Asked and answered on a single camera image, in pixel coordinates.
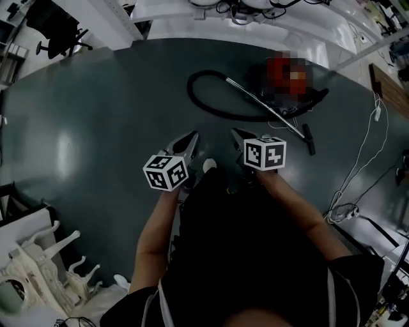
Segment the electrical outlet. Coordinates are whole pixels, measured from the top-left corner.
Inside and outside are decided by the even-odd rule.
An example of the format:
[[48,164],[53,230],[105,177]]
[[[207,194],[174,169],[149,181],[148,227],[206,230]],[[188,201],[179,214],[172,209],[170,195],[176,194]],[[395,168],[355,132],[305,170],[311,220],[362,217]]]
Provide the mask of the electrical outlet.
[[360,40],[360,42],[361,42],[362,44],[365,44],[365,43],[368,42],[368,39],[367,39],[365,36],[363,36],[363,35],[360,36],[359,40]]
[[351,218],[354,218],[354,217],[358,217],[359,216],[359,208],[358,207],[355,207],[355,208],[353,208],[348,214],[347,214],[347,216],[345,217],[345,219],[351,219]]

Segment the chair wheel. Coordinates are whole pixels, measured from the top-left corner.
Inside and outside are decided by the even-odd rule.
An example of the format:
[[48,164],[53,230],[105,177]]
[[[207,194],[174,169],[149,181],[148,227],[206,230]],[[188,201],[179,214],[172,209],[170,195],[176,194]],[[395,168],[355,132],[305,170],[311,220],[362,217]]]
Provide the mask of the chair wheel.
[[37,55],[37,56],[38,56],[38,54],[40,53],[40,51],[41,51],[41,41],[38,42],[38,45],[37,45],[37,48],[36,48],[36,55]]

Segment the office chair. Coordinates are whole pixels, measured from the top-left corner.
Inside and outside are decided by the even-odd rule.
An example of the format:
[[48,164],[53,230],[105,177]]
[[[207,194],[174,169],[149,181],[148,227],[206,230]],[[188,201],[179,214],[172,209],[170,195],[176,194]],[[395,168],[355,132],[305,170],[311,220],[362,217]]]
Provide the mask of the office chair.
[[66,55],[70,49],[69,55],[72,56],[76,45],[93,48],[80,42],[80,39],[88,32],[77,28],[78,21],[71,17],[67,12],[56,5],[52,0],[36,0],[26,15],[27,26],[36,29],[49,41],[49,46],[44,47],[40,42],[37,45],[36,54],[41,50],[48,51],[49,59],[59,54]]

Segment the white cube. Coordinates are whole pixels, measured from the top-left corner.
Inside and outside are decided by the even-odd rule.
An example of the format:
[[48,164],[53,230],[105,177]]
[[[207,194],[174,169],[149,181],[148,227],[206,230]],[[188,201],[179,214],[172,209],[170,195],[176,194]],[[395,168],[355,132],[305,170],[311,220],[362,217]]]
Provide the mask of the white cube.
[[244,164],[259,171],[283,168],[286,165],[286,141],[278,137],[244,140]]
[[151,156],[143,171],[152,188],[169,192],[189,177],[182,156]]

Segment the person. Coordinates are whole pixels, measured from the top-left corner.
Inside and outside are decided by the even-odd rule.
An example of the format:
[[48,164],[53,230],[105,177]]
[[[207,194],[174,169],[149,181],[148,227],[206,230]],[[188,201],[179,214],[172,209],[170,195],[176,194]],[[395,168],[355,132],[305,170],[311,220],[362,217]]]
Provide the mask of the person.
[[352,255],[278,173],[257,171],[259,185],[229,194],[225,174],[210,166],[181,205],[169,263],[179,190],[162,192],[128,295],[101,327],[363,326],[383,260]]

